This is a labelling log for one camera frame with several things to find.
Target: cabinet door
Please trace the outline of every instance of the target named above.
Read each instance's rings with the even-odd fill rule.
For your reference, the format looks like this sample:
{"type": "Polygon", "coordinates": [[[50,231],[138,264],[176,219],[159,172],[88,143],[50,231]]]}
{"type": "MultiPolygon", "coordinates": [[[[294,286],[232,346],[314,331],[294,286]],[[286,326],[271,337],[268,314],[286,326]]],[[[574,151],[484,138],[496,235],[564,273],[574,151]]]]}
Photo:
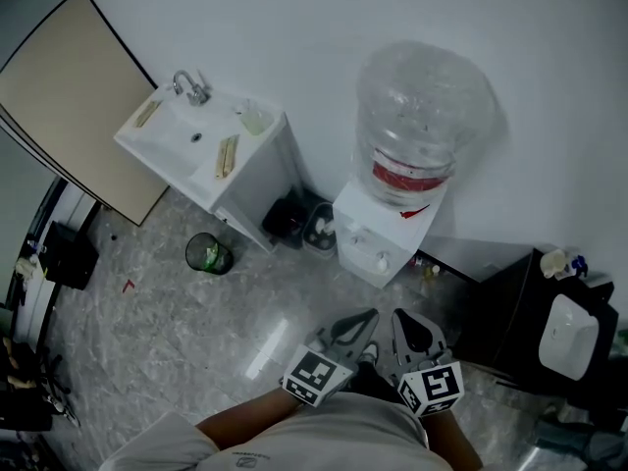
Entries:
{"type": "Polygon", "coordinates": [[[0,73],[0,104],[37,153],[137,225],[166,184],[113,137],[153,90],[90,0],[66,0],[0,73]]]}

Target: marble floor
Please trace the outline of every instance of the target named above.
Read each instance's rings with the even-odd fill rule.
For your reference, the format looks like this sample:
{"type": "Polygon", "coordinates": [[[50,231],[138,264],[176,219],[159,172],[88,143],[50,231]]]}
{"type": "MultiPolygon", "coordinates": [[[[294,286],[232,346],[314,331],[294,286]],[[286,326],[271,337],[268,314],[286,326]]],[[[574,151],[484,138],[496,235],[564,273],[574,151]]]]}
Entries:
{"type": "MultiPolygon", "coordinates": [[[[60,376],[73,390],[69,399],[81,422],[77,429],[57,418],[45,436],[69,471],[97,469],[168,410],[195,423],[274,388],[294,347],[331,310],[380,310],[375,338],[384,373],[392,361],[388,323],[395,308],[422,312],[449,341],[464,317],[466,284],[452,275],[425,281],[420,270],[407,270],[375,289],[336,258],[324,261],[281,245],[267,255],[173,190],[141,228],[101,211],[89,237],[98,264],[84,291],[62,289],[46,339],[64,356],[60,376]],[[211,232],[234,252],[226,276],[186,266],[186,243],[199,232],[211,232]],[[135,288],[123,292],[127,281],[135,288]],[[277,329],[284,330],[278,347],[262,354],[277,329]]],[[[583,467],[530,446],[546,399],[497,386],[470,367],[463,373],[467,394],[454,412],[486,463],[583,467]]]]}

